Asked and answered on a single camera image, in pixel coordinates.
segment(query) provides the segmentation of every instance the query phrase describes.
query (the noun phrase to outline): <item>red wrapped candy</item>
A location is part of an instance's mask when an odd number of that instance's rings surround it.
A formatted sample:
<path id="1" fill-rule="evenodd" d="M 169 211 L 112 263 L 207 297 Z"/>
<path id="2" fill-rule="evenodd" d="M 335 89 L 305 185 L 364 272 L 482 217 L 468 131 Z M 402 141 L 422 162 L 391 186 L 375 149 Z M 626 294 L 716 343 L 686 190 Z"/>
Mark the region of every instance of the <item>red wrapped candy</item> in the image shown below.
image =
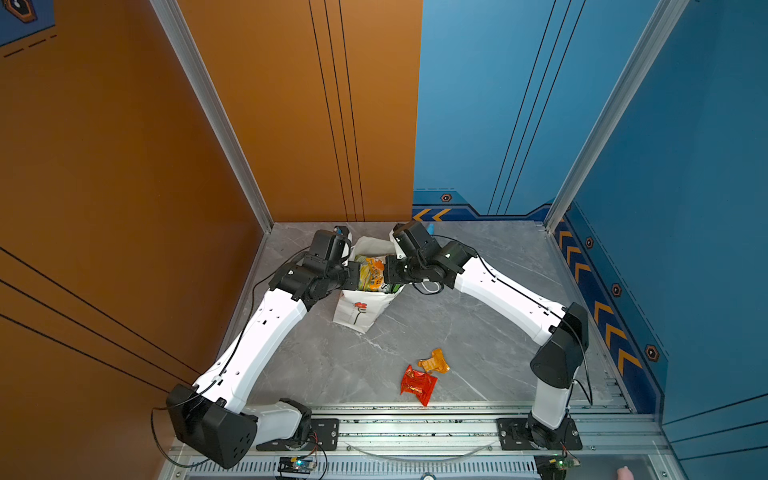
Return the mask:
<path id="1" fill-rule="evenodd" d="M 418 372 L 408 365 L 406 374 L 402 376 L 402 382 L 400 382 L 400 395 L 404 392 L 411 392 L 419 397 L 419 401 L 422 405 L 427 406 L 429 398 L 432 397 L 432 390 L 435 389 L 437 378 L 429 375 L 428 373 Z"/>

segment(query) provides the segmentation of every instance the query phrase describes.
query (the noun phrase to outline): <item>white robotic arm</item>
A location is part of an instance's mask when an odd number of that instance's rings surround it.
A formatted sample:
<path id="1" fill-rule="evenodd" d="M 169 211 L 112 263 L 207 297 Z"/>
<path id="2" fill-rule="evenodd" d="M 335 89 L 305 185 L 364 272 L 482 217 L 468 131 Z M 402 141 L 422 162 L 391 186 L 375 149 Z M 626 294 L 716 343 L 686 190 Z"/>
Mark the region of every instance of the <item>white robotic arm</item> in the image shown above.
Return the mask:
<path id="1" fill-rule="evenodd" d="M 331 290 L 356 289 L 359 265 L 344 257 L 349 255 L 348 233 L 342 227 L 317 232 L 300 265 L 278 269 L 237 340 L 192 389 L 179 385 L 171 392 L 167 405 L 182 442 L 229 468 L 253 443 L 306 441 L 311 411 L 297 402 L 281 399 L 250 409 L 251 415 L 241 412 L 264 366 L 307 310 Z M 452 241 L 440 247 L 420 223 L 398 225 L 393 233 L 398 255 L 387 257 L 387 283 L 444 283 L 488 304 L 541 346 L 531 361 L 538 384 L 528 431 L 541 448 L 559 448 L 571 383 L 588 346 L 586 311 L 524 288 L 466 245 Z"/>

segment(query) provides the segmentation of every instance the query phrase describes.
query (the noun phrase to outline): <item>yellow chevron arrow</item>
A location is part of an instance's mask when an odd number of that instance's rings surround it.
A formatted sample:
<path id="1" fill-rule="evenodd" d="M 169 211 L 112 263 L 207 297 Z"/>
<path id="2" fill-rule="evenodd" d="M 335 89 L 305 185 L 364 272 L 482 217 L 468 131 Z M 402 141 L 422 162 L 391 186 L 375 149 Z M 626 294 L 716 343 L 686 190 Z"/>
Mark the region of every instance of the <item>yellow chevron arrow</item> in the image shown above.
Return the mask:
<path id="1" fill-rule="evenodd" d="M 422 221 L 422 215 L 429 212 L 431 208 L 425 208 L 424 210 L 420 211 L 419 214 L 413 216 L 413 220 L 416 220 L 417 222 Z"/>
<path id="2" fill-rule="evenodd" d="M 615 333 L 616 335 L 619 335 L 623 339 L 627 339 L 627 335 L 616 328 L 615 326 L 611 325 L 610 323 L 605 324 L 605 344 L 608 346 L 608 349 L 611 349 L 611 334 Z"/>
<path id="3" fill-rule="evenodd" d="M 573 237 L 574 235 L 571 232 L 568 232 L 566 230 L 563 230 L 560 232 L 560 250 L 563 250 L 563 237 Z"/>
<path id="4" fill-rule="evenodd" d="M 608 305 L 600 302 L 594 303 L 594 322 L 598 325 L 600 325 L 600 310 L 603 310 L 604 312 L 608 312 L 611 315 L 614 315 L 614 311 L 612 308 L 610 308 Z"/>
<path id="5" fill-rule="evenodd" d="M 565 249 L 565 251 L 568 252 L 566 262 L 568 263 L 568 266 L 571 266 L 571 253 L 581 253 L 581 250 L 579 250 L 577 247 L 568 247 Z"/>
<path id="6" fill-rule="evenodd" d="M 450 209 L 450 208 L 446 208 L 445 210 L 441 211 L 439 214 L 437 214 L 437 215 L 435 215 L 434 217 L 432 217 L 432 219 L 433 219 L 435 222 L 442 222 L 442 219 L 441 219 L 440 217 L 442 217 L 442 215 L 443 215 L 443 214 L 446 214 L 446 213 L 448 213 L 449 211 L 451 211 L 451 209 Z"/>
<path id="7" fill-rule="evenodd" d="M 584 265 L 583 263 L 576 262 L 576 272 L 574 273 L 574 276 L 576 277 L 576 283 L 578 283 L 578 273 L 580 270 L 586 270 L 588 272 L 592 271 L 589 265 Z"/>
<path id="8" fill-rule="evenodd" d="M 640 364 L 640 360 L 634 358 L 629 353 L 626 353 L 622 349 L 619 349 L 619 373 L 621 376 L 624 376 L 624 360 L 629 360 L 630 362 L 637 365 L 639 368 L 643 368 L 643 366 Z"/>

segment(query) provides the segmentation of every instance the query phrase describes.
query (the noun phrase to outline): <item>orange wall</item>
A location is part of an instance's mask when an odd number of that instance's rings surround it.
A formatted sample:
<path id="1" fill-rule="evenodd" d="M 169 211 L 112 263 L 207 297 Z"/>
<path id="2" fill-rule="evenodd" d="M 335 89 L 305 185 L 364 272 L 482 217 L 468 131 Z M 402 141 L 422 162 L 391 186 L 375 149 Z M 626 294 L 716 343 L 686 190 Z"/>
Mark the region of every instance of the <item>orange wall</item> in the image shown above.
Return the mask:
<path id="1" fill-rule="evenodd" d="M 410 218 L 421 2 L 179 3 L 275 221 Z"/>
<path id="2" fill-rule="evenodd" d="M 0 58 L 0 247 L 180 361 L 0 251 L 0 280 L 170 372 L 0 283 L 0 314 L 157 387 L 0 318 L 3 476 L 153 478 L 150 407 L 214 359 L 262 233 L 149 2 L 55 14 Z"/>

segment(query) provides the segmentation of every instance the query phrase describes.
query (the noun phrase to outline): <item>orange candy wrapper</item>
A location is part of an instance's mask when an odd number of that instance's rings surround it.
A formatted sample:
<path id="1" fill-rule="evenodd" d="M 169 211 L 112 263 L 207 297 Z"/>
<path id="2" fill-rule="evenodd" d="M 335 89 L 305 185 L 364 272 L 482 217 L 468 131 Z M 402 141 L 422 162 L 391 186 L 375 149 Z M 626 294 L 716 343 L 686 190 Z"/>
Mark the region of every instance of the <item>orange candy wrapper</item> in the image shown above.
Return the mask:
<path id="1" fill-rule="evenodd" d="M 439 372 L 448 373 L 451 367 L 445 362 L 445 357 L 442 355 L 442 349 L 434 349 L 432 351 L 432 358 L 427 360 L 419 360 L 419 367 L 423 368 L 427 372 Z"/>
<path id="2" fill-rule="evenodd" d="M 404 392 L 411 392 L 416 395 L 422 405 L 427 406 L 436 383 L 437 378 L 428 373 L 417 372 L 408 365 L 405 375 L 402 376 L 402 382 L 400 382 L 400 395 Z"/>

